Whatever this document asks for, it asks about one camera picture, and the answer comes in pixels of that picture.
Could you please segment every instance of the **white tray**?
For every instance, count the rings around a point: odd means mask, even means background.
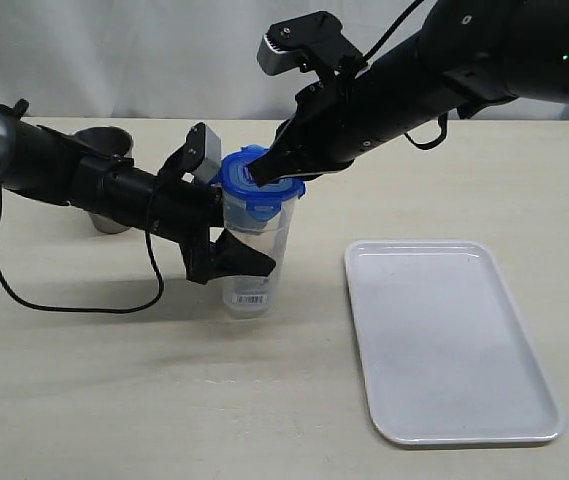
[[[492,255],[471,242],[346,252],[370,415],[403,445],[546,443],[564,418]]]

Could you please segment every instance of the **blue lid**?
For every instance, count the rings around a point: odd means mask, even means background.
[[[258,145],[242,147],[222,162],[220,183],[229,194],[246,202],[246,209],[256,220],[268,221],[282,210],[282,203],[306,193],[304,182],[297,178],[283,178],[258,187],[248,171],[248,164],[268,152]]]

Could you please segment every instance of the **white curtain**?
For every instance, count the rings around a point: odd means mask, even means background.
[[[284,118],[310,74],[262,73],[272,23],[328,10],[367,50],[410,0],[0,0],[0,101],[42,116]],[[420,28],[426,2],[388,47]],[[482,118],[559,118],[519,101]]]

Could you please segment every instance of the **white table surface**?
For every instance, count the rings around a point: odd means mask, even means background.
[[[194,121],[120,125],[155,171]],[[224,151],[276,122],[215,121]],[[418,137],[436,134],[429,126]],[[372,427],[343,253],[359,239],[469,239],[495,253],[568,417],[543,448],[406,451]],[[569,123],[454,123],[430,153],[397,140],[309,184],[276,308],[232,322],[156,241],[164,301],[128,317],[33,312],[0,289],[0,479],[569,479]],[[6,195],[0,257],[29,299],[126,306],[154,294],[143,236]]]

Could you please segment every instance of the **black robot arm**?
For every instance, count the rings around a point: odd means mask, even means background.
[[[470,118],[519,97],[569,104],[569,0],[440,0],[423,28],[365,70],[327,12],[272,25],[258,61],[319,81],[250,165],[260,185],[349,167],[358,156],[457,110]]]
[[[226,230],[210,241],[210,228],[223,226],[221,192],[208,185],[221,161],[221,148],[205,124],[191,129],[185,145],[156,176],[135,168],[132,158],[107,155],[73,136],[23,122],[27,107],[23,100],[12,108],[0,105],[4,189],[150,229],[179,244],[187,279],[196,283],[229,275],[266,276],[275,267],[271,258]],[[186,173],[194,180],[186,181]]]

